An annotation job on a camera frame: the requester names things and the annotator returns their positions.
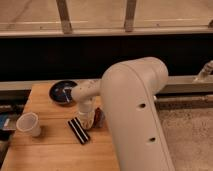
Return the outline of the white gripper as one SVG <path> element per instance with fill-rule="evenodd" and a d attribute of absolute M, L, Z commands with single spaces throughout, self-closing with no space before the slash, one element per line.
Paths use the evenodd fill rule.
<path fill-rule="evenodd" d="M 90 130 L 94 126 L 95 109 L 90 101 L 78 104 L 78 118 L 84 124 L 85 130 Z"/>

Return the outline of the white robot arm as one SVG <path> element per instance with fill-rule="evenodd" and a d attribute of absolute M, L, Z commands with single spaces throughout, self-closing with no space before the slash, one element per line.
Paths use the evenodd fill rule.
<path fill-rule="evenodd" d="M 175 171 L 154 96 L 168 80 L 166 65 L 156 57 L 116 63 L 97 81 L 85 81 L 71 91 L 79 112 L 85 102 L 101 98 L 120 171 Z"/>

